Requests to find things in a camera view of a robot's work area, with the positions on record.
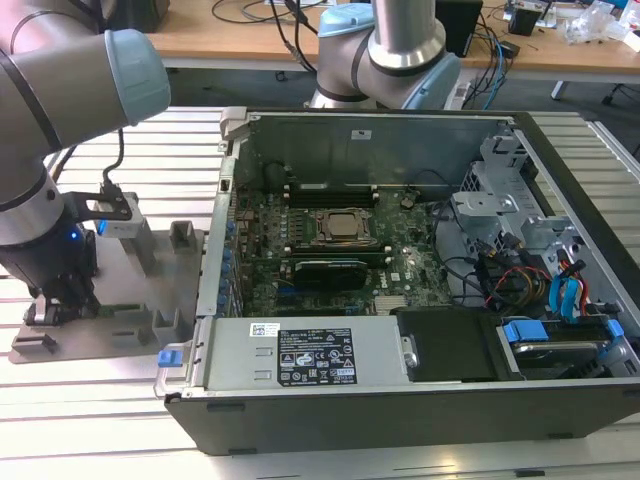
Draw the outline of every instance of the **light blue robot joint cap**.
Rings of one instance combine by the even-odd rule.
[[[107,56],[118,97],[130,125],[163,112],[171,103],[169,77],[144,33],[107,30]]]
[[[357,32],[374,25],[373,8],[367,3],[346,3],[328,8],[320,17],[318,38]]]

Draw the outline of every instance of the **blue cable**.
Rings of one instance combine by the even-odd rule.
[[[502,78],[502,66],[504,64],[504,56],[502,54],[502,45],[500,45],[500,42],[498,41],[495,35],[493,35],[492,40],[496,44],[500,60],[498,63],[498,73],[496,75],[495,81],[493,82],[493,88],[491,89],[491,94],[487,99],[487,103],[485,103],[484,107],[482,107],[482,110],[487,110],[491,105],[491,102],[493,102],[493,100],[496,98],[496,95],[498,94],[498,85],[500,84],[500,81],[501,81],[500,79]]]

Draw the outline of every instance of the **warning label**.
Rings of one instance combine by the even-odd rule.
[[[358,383],[351,329],[280,330],[278,383],[283,387]]]

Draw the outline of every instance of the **cable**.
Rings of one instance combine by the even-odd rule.
[[[496,52],[498,52],[501,56],[502,46],[500,46],[500,43],[498,41],[495,31],[487,25],[486,19],[482,14],[482,12],[480,13],[480,22],[478,22],[478,26],[484,29],[485,33],[482,34],[482,33],[475,32],[474,35],[485,41],[485,43],[489,48],[489,53],[491,55],[491,58],[489,59],[489,65],[487,66],[487,69],[483,73],[482,77],[476,80],[473,91],[471,92],[471,94],[469,94],[467,99],[464,101],[463,108],[469,102],[473,102],[473,104],[475,104],[475,99],[478,97],[478,95],[481,95],[482,93],[485,93],[489,90],[490,85],[494,82],[494,78],[496,79],[494,83],[494,90],[495,90],[494,97],[495,97],[499,88],[502,87],[502,85],[504,84],[505,76],[506,76],[506,73],[508,72],[508,69],[505,69],[504,72],[502,71],[502,65],[503,65],[504,59],[502,59],[502,61],[497,61],[497,59],[499,58],[499,55],[496,54]],[[498,74],[496,78],[496,73],[498,72],[498,69],[500,69],[501,74]],[[485,79],[487,78],[489,71],[492,71],[491,77],[487,81],[485,87],[482,87],[482,82],[484,82]]]
[[[67,150],[67,153],[65,153],[64,157],[62,157],[62,160],[60,160],[60,163],[58,163],[56,167],[53,169],[53,173],[51,174],[51,179],[53,180],[53,183],[58,183],[58,180],[60,179],[60,175],[62,175],[62,171],[64,170],[64,167],[66,166],[69,159],[73,156],[73,153],[76,151],[77,147],[78,147],[77,145],[74,145],[69,150]]]
[[[498,62],[498,77],[496,78],[495,83],[493,84],[493,89],[491,90],[491,94],[489,95],[489,98],[487,99],[487,102],[484,104],[484,107],[482,107],[482,110],[487,110],[490,106],[491,103],[493,102],[494,98],[496,98],[496,95],[498,94],[498,88],[501,83],[501,77],[502,77],[502,69],[503,69],[503,64],[504,64],[504,56],[502,55],[502,45],[500,45],[500,42],[498,41],[498,39],[496,38],[495,34],[493,34],[493,38],[494,41],[496,43],[496,47],[498,49],[498,56],[499,56],[499,62]]]
[[[417,180],[418,178],[420,178],[420,176],[421,176],[422,174],[427,173],[427,172],[428,172],[428,173],[432,173],[432,174],[434,174],[436,177],[438,177],[440,180],[442,180],[442,183],[444,183],[444,184],[445,184],[447,187],[449,187],[451,190],[456,190],[456,187],[454,187],[453,185],[451,185],[451,183],[450,183],[450,182],[448,182],[448,181],[447,181],[447,180],[442,176],[442,174],[441,174],[440,172],[438,172],[437,170],[434,170],[434,169],[432,169],[432,168],[423,168],[422,170],[419,170],[419,171],[418,171],[418,173],[416,173],[416,174],[413,176],[413,182],[412,182],[412,184],[417,183],[417,182],[416,182],[416,180]]]
[[[465,278],[464,276],[460,275],[458,272],[453,270],[451,267],[449,267],[449,265],[447,265],[442,260],[442,257],[440,256],[440,253],[438,252],[438,249],[436,248],[436,232],[438,231],[438,225],[440,224],[440,220],[442,220],[443,213],[444,213],[446,205],[448,205],[448,202],[445,202],[445,204],[442,206],[442,208],[440,208],[440,210],[438,211],[438,216],[436,217],[435,222],[433,223],[433,226],[431,228],[432,231],[433,231],[432,234],[431,234],[431,251],[433,252],[433,257],[434,257],[435,261],[437,263],[439,263],[448,273],[450,273],[451,275],[453,275],[457,279],[461,280],[463,284],[469,285],[470,287],[476,289],[477,291],[482,292],[483,289],[478,283],[472,282],[468,278]]]
[[[124,132],[122,131],[122,129],[118,130],[118,143],[120,145],[120,151],[118,152],[118,159],[114,164],[109,165],[102,171],[102,180],[105,184],[113,185],[113,182],[109,178],[109,173],[111,173],[120,165],[122,165],[122,162],[124,161]]]
[[[560,267],[562,267],[563,270],[566,270],[570,266],[571,264],[566,260],[563,260],[562,262],[560,262]],[[580,286],[582,287],[582,293],[580,294],[580,301],[579,301],[580,314],[587,315],[587,299],[589,298],[589,284],[582,277],[580,272],[576,272],[574,277],[576,278],[576,280],[580,282]]]
[[[294,44],[296,46],[296,50],[298,50],[298,52],[300,53],[300,58],[302,58],[302,61],[307,65],[307,67],[309,67],[309,69],[312,72],[316,72],[317,70],[315,69],[315,67],[313,65],[311,65],[311,62],[309,62],[309,60],[307,60],[307,57],[304,56],[304,53],[302,52],[302,48],[300,47],[300,15],[301,15],[301,9],[300,9],[300,2],[301,0],[296,0],[296,24],[295,24],[295,30],[294,30],[294,37],[293,37],[293,41]]]
[[[276,27],[278,27],[278,33],[280,34],[280,38],[282,39],[282,43],[284,43],[284,46],[287,48],[287,50],[289,50],[289,53],[291,53],[291,55],[293,56],[293,58],[295,58],[298,63],[300,65],[302,65],[302,67],[307,71],[307,72],[316,72],[316,69],[313,68],[313,65],[309,64],[305,58],[303,58],[303,56],[300,55],[300,51],[294,47],[293,45],[291,45],[291,43],[289,42],[289,40],[287,40],[287,37],[284,35],[284,30],[282,30],[282,25],[280,24],[280,18],[278,17],[278,13],[276,12],[276,5],[274,3],[273,0],[269,0],[269,4],[271,5],[271,11],[273,12],[273,18],[276,21]]]
[[[213,4],[213,7],[211,7],[211,15],[213,15],[215,18],[217,18],[218,20],[220,20],[221,22],[225,22],[225,23],[233,23],[236,25],[255,25],[257,23],[265,23],[265,22],[273,22],[275,19],[279,19],[281,17],[286,17],[287,15],[291,15],[291,12],[286,12],[286,13],[277,13],[275,11],[274,8],[274,14],[271,17],[258,17],[255,20],[249,20],[249,21],[243,21],[243,20],[234,20],[233,18],[225,18],[220,16],[217,12],[216,9],[227,0],[217,0],[216,3]],[[245,5],[243,8],[243,11],[252,6],[252,5],[257,5],[259,3],[262,2],[253,2],[253,3],[249,3],[248,5]]]
[[[640,99],[637,98],[633,98],[631,95],[629,95],[627,92],[625,92],[624,90],[620,89],[618,90],[618,93],[624,95],[625,97],[627,97],[629,100],[631,100],[632,102],[636,102],[636,103],[640,103]]]
[[[218,7],[226,2],[227,0],[218,0],[216,1],[216,3],[214,3],[213,7],[211,7],[211,15],[213,15],[215,18],[217,18],[218,20],[220,20],[221,22],[225,22],[225,23],[233,23],[236,25],[256,25],[256,24],[261,24],[261,23],[275,23],[276,17],[278,19],[280,19],[280,21],[282,23],[285,23],[287,25],[293,25],[294,24],[294,20],[291,19],[285,19],[285,17],[288,17],[289,15],[293,15],[294,12],[291,11],[287,11],[287,12],[283,12],[283,13],[276,13],[270,17],[260,17],[258,15],[255,15],[251,12],[249,12],[249,8],[253,7],[255,5],[262,5],[263,2],[261,0],[257,0],[254,2],[250,2],[247,3],[246,5],[244,5],[241,9],[241,13],[242,15],[247,19],[247,21],[243,21],[243,20],[235,20],[233,18],[227,18],[227,17],[223,17],[222,15],[220,15],[217,10]],[[312,8],[312,7],[317,7],[319,5],[322,5],[323,3],[326,3],[325,0],[319,1],[317,3],[314,3],[312,5],[305,5],[302,7],[302,10],[306,10],[308,8]],[[307,28],[312,29],[313,31],[315,31],[315,29],[311,26],[311,25],[305,25],[307,26]]]
[[[629,90],[631,92],[634,92],[634,93],[637,93],[638,95],[640,95],[640,90],[636,90],[635,88],[631,88],[631,87],[629,87],[627,85],[622,84],[620,86],[620,88],[624,88],[625,90]]]
[[[496,294],[498,293],[498,289],[507,280],[507,278],[509,278],[509,274],[513,273],[513,272],[519,273],[522,276],[522,278],[525,279],[525,281],[527,283],[527,290],[526,290],[525,294],[522,296],[522,298],[520,298],[518,301],[516,301],[514,306],[523,307],[523,306],[527,305],[527,303],[529,303],[529,301],[531,300],[531,298],[530,298],[531,294],[533,293],[533,282],[531,281],[531,277],[529,277],[529,275],[527,275],[525,272],[523,272],[522,268],[513,267],[513,268],[510,268],[509,270],[507,270],[505,272],[505,274],[502,275],[500,280],[498,280],[498,283],[496,284],[496,286],[494,287],[493,291],[491,292],[491,295],[489,295],[489,297],[487,297],[487,299],[484,302],[485,307],[488,307],[489,303],[491,302],[491,300],[496,298]]]

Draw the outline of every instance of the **black cable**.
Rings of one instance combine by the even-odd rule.
[[[625,97],[627,97],[629,100],[631,100],[632,102],[637,102],[640,103],[640,99],[638,98],[633,98],[631,95],[629,95],[627,92],[625,92],[624,90],[618,90],[618,93],[624,95]]]
[[[234,20],[232,18],[225,18],[225,17],[221,17],[220,15],[218,15],[218,13],[216,12],[216,9],[222,4],[224,3],[226,0],[218,0],[216,3],[213,4],[213,7],[211,7],[211,15],[213,15],[215,18],[217,18],[218,20],[220,20],[221,22],[225,22],[225,23],[233,23],[236,25],[255,25],[256,23],[265,23],[265,22],[269,22],[271,20],[275,20],[276,18],[280,18],[280,17],[284,17],[290,14],[290,12],[286,12],[286,13],[278,13],[274,10],[274,16],[272,17],[264,17],[264,18],[260,18],[260,19],[256,19],[256,20]]]
[[[442,176],[442,174],[441,174],[440,172],[438,172],[437,170],[434,170],[434,169],[432,169],[432,168],[423,168],[422,170],[419,170],[419,171],[418,171],[418,173],[416,173],[416,174],[413,176],[413,182],[412,182],[412,184],[417,183],[417,182],[416,182],[416,179],[420,178],[420,176],[421,176],[423,173],[427,173],[427,172],[428,172],[428,173],[432,173],[432,174],[434,174],[436,177],[438,177],[440,180],[442,180],[442,182],[443,182],[447,187],[449,187],[451,190],[455,190],[455,189],[456,189],[456,187],[454,187],[453,185],[451,185],[451,183],[449,183],[449,182],[448,182],[448,181],[447,181],[447,180]]]
[[[215,18],[217,18],[218,20],[220,20],[221,22],[225,22],[225,23],[233,23],[233,24],[237,24],[237,25],[256,25],[256,24],[261,24],[261,23],[275,23],[276,18],[278,19],[283,19],[284,17],[287,17],[289,15],[293,15],[293,12],[283,12],[283,13],[275,13],[274,15],[272,15],[271,17],[258,17],[257,15],[254,15],[252,13],[249,13],[247,11],[247,9],[249,7],[252,7],[254,5],[261,5],[263,2],[262,0],[258,0],[258,1],[254,1],[254,2],[250,2],[248,4],[246,4],[245,6],[242,7],[242,14],[249,18],[249,20],[234,20],[233,18],[226,18],[221,16],[216,10],[218,9],[218,7],[226,2],[227,0],[218,0],[216,3],[214,3],[213,7],[211,7],[211,15],[213,15]],[[312,8],[312,7],[316,7],[318,5],[322,5],[324,2],[324,0],[318,2],[318,3],[314,3],[313,5],[305,5],[304,7],[302,7],[303,10],[307,9],[307,8]],[[287,23],[291,23],[293,24],[293,20],[286,20]]]
[[[491,67],[493,67],[494,69],[498,68],[497,63],[494,65],[494,61],[496,59],[496,52],[493,49],[493,46],[492,46],[491,42],[489,40],[487,40],[486,38],[482,38],[482,37],[478,37],[478,38],[481,38],[488,45],[489,52],[491,54],[491,58],[489,59],[489,65],[487,65],[487,68],[483,72],[482,76],[479,79],[476,79],[476,83],[475,83],[475,85],[473,87],[472,92],[469,94],[469,96],[462,103],[462,108],[464,108],[471,100],[475,101],[476,97],[478,96],[478,91],[480,89],[480,85],[482,85],[482,82],[484,82],[484,80],[487,78],[487,75],[489,74],[489,71],[491,70]]]
[[[118,153],[118,160],[112,165],[109,165],[102,171],[102,180],[105,184],[113,184],[111,179],[109,178],[109,173],[114,171],[124,161],[124,132],[122,129],[118,130],[118,143],[120,145],[120,151]]]
[[[287,6],[289,11],[293,12],[296,19],[299,20],[302,25],[311,30],[314,35],[318,35],[318,31],[309,23],[309,18],[304,14],[304,12],[302,12],[300,2],[296,2],[295,0],[284,0],[284,4]]]
[[[280,25],[280,18],[278,17],[278,13],[276,12],[276,5],[275,5],[274,1],[273,0],[269,0],[269,4],[271,5],[271,11],[273,12],[273,18],[276,21],[276,27],[278,27],[278,33],[280,34],[280,38],[282,39],[282,43],[284,43],[284,46],[287,48],[287,50],[289,50],[289,52],[291,53],[293,58],[295,58],[298,61],[298,63],[300,65],[302,65],[302,68],[304,68],[307,72],[315,72],[316,69],[313,68],[312,65],[308,65],[305,62],[305,60],[300,56],[300,52],[296,49],[296,47],[291,45],[289,40],[287,40],[287,37],[284,34],[284,30],[282,30],[282,25]]]
[[[640,95],[640,90],[636,90],[635,88],[631,88],[628,85],[621,84],[620,88],[624,88],[625,90],[629,90],[631,92],[634,92],[634,93],[637,93],[638,95]]]
[[[499,48],[499,45],[500,45],[499,37],[496,35],[493,28],[487,25],[486,19],[482,14],[482,12],[480,13],[480,21],[478,22],[478,26],[484,29],[485,34],[476,33],[476,35],[478,36],[481,35],[480,38],[482,38],[485,41],[485,43],[488,45],[491,58],[489,59],[489,65],[487,66],[487,69],[484,71],[482,77],[479,80],[476,80],[473,90],[463,102],[462,104],[463,108],[469,102],[472,102],[472,106],[475,105],[475,100],[478,98],[478,96],[484,93],[487,93],[489,90],[493,90],[494,79],[500,67],[500,64],[498,62],[498,56],[496,54],[496,50]],[[509,64],[504,68],[504,71],[502,71],[502,74],[500,75],[500,77],[495,79],[496,81],[495,94],[497,94],[498,91],[502,88],[502,86],[506,83],[507,73],[509,73],[512,66],[513,66],[513,58],[510,59]],[[483,87],[482,83],[485,81],[489,71],[491,71],[491,77],[486,81],[486,84]]]
[[[64,157],[62,157],[62,160],[60,160],[60,163],[58,163],[53,169],[53,172],[51,173],[51,179],[53,180],[53,183],[58,183],[58,180],[60,179],[60,175],[62,175],[62,171],[64,170],[64,167],[67,165],[67,162],[69,161],[69,159],[73,156],[73,153],[76,151],[76,148],[77,148],[77,145],[74,145],[69,150],[67,150],[67,153],[65,153]]]
[[[443,213],[445,211],[446,205],[448,205],[448,202],[443,202],[442,207],[438,211],[438,216],[436,217],[435,222],[433,223],[433,226],[431,228],[431,230],[432,230],[432,233],[431,233],[431,251],[433,252],[433,258],[435,259],[436,263],[439,263],[442,266],[442,268],[444,268],[448,273],[450,273],[451,275],[453,275],[457,279],[461,280],[463,284],[469,285],[470,287],[476,289],[477,291],[482,292],[483,289],[479,284],[477,284],[476,282],[472,282],[468,278],[465,278],[463,275],[460,275],[458,272],[456,272],[451,267],[449,267],[449,265],[447,265],[442,260],[442,257],[440,256],[440,253],[438,252],[438,249],[436,248],[436,232],[438,231],[438,225],[440,224],[440,220],[442,220]]]
[[[300,58],[302,58],[302,61],[307,65],[307,67],[309,67],[309,70],[311,70],[312,72],[317,73],[318,71],[315,69],[315,67],[313,65],[311,65],[311,62],[309,60],[307,60],[307,57],[305,57],[302,48],[300,47],[300,14],[301,14],[301,9],[300,9],[300,2],[301,0],[296,0],[296,24],[295,24],[295,30],[294,30],[294,37],[293,37],[293,41],[294,44],[296,46],[296,50],[298,50],[298,52],[300,53]]]
[[[433,254],[433,258],[436,261],[436,263],[439,263],[442,268],[444,268],[449,274],[453,275],[454,277],[456,277],[457,279],[459,279],[460,281],[462,281],[463,285],[468,285],[472,288],[474,288],[475,290],[477,290],[478,292],[484,292],[484,289],[476,282],[472,282],[471,280],[468,279],[469,274],[467,274],[466,276],[463,276],[461,274],[459,274],[458,272],[456,272],[455,270],[453,270],[451,267],[449,267],[449,265],[447,265],[443,260],[442,257],[440,256],[440,253],[438,252],[437,248],[436,248],[436,233],[438,231],[438,225],[440,224],[440,221],[443,218],[443,213],[445,211],[445,209],[447,208],[447,206],[451,206],[449,201],[446,202],[442,202],[442,206],[440,208],[440,210],[438,211],[438,216],[435,219],[435,222],[433,223],[431,230],[431,251]],[[502,297],[501,295],[499,295],[497,292],[492,292],[492,297],[496,300],[501,301],[502,303],[504,303],[505,305],[509,305],[509,306],[513,306],[514,303],[510,302],[509,300],[505,299],[504,297]]]
[[[476,83],[474,85],[473,91],[469,94],[469,96],[463,102],[462,108],[464,108],[470,101],[473,101],[474,105],[475,105],[475,99],[478,97],[478,95],[480,95],[481,93],[486,92],[489,89],[489,87],[491,85],[491,80],[494,78],[494,76],[496,74],[496,71],[498,69],[496,47],[493,44],[491,33],[489,31],[489,27],[487,26],[487,23],[486,23],[486,20],[484,18],[484,15],[481,15],[480,19],[482,20],[482,23],[478,23],[478,26],[484,28],[486,34],[485,34],[485,36],[482,36],[482,37],[479,36],[479,34],[477,34],[477,33],[475,33],[475,35],[478,36],[478,38],[481,38],[487,44],[487,47],[489,48],[489,54],[491,55],[491,57],[489,58],[489,65],[487,65],[487,68],[485,69],[484,73],[482,74],[482,77],[480,79],[476,79]],[[493,68],[493,72],[491,74],[491,79],[489,81],[487,81],[485,88],[483,90],[480,90],[482,82],[485,81],[485,79],[487,78],[487,75],[489,74],[489,71],[491,71],[492,68]]]

